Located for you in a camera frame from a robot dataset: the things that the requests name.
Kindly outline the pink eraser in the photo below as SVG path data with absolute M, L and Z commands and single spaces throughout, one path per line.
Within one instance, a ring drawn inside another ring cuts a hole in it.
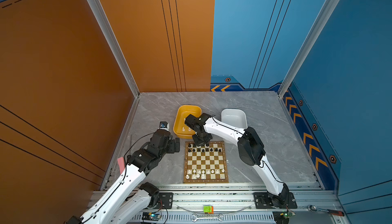
M 119 172 L 122 174 L 123 171 L 124 171 L 125 168 L 126 168 L 126 163 L 125 163 L 124 158 L 123 158 L 123 157 L 119 157 L 119 158 L 117 159 L 117 164 L 118 164 L 118 167 L 119 167 Z

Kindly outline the green orange small block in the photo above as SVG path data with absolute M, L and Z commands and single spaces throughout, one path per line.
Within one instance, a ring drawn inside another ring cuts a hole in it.
M 214 207 L 212 205 L 204 205 L 203 206 L 203 213 L 214 214 Z

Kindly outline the white plastic tray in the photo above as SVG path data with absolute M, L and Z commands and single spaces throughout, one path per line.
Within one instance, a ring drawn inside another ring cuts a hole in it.
M 221 121 L 236 128 L 248 127 L 246 114 L 240 109 L 224 109 L 221 112 Z

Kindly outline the circuit board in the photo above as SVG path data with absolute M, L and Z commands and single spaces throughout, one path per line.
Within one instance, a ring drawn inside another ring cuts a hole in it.
M 296 216 L 296 214 L 292 211 L 273 212 L 276 224 L 289 224 L 290 218 L 294 216 Z
M 143 212 L 141 216 L 142 224 L 156 224 L 162 219 L 160 212 Z

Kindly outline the silver wrench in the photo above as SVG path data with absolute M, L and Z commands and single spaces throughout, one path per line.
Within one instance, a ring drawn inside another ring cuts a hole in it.
M 197 215 L 197 214 L 192 214 L 191 216 L 191 221 L 192 222 L 197 222 L 197 221 L 220 221 L 222 222 L 224 220 L 224 215 L 223 214 L 218 214 L 218 215 Z

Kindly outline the wooden chess board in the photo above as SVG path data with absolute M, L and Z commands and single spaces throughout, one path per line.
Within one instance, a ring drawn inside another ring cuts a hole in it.
M 225 144 L 212 141 L 204 146 L 185 143 L 184 183 L 227 183 L 228 168 Z

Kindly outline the right circuit board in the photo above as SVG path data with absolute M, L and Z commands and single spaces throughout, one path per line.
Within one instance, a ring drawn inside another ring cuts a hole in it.
M 296 216 L 296 214 L 292 211 L 273 212 L 276 224 L 289 224 L 290 218 L 294 216 Z

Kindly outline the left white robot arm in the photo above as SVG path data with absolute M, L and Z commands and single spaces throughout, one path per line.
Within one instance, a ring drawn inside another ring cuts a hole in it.
M 158 129 L 149 142 L 127 156 L 123 172 L 106 193 L 81 217 L 73 216 L 67 224 L 125 224 L 133 216 L 154 207 L 159 189 L 144 183 L 130 200 L 126 198 L 147 177 L 167 153 L 180 151 L 180 139 L 168 130 Z

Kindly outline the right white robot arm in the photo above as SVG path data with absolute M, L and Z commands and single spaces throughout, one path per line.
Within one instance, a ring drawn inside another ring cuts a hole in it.
M 264 144 L 252 127 L 237 128 L 206 113 L 200 117 L 188 115 L 185 118 L 185 125 L 195 131 L 193 141 L 197 146 L 207 145 L 213 135 L 236 145 L 239 158 L 252 166 L 264 182 L 272 207 L 286 208 L 289 202 L 289 188 L 270 166 Z

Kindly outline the yellow plastic tray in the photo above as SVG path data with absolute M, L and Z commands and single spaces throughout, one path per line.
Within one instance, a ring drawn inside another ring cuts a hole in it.
M 194 115 L 195 117 L 200 117 L 202 114 L 202 109 L 196 105 L 182 105 L 179 107 L 175 119 L 175 124 L 173 131 L 177 137 L 181 139 L 192 139 L 195 131 L 190 129 L 185 125 L 185 120 L 188 115 Z

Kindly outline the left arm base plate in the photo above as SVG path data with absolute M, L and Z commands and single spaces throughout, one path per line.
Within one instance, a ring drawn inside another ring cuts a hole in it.
M 160 192 L 151 197 L 150 203 L 148 205 L 148 209 L 171 209 L 173 206 L 173 197 L 174 194 L 172 192 Z

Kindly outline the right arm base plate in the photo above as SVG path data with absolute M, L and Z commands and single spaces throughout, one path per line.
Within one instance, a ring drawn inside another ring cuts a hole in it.
M 294 194 L 289 192 L 284 202 L 280 202 L 280 198 L 270 196 L 267 192 L 253 193 L 256 209 L 297 209 L 298 205 Z

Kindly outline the left circuit board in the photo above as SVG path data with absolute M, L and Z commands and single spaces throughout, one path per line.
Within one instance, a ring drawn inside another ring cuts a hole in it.
M 143 212 L 141 216 L 142 224 L 156 224 L 162 219 L 160 212 Z

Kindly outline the red handled ratchet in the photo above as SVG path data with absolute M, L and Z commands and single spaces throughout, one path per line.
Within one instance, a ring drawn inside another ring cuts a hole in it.
M 343 211 L 332 210 L 332 209 L 321 209 L 314 205 L 309 205 L 308 210 L 311 212 L 326 212 L 331 215 L 345 216 L 345 213 Z

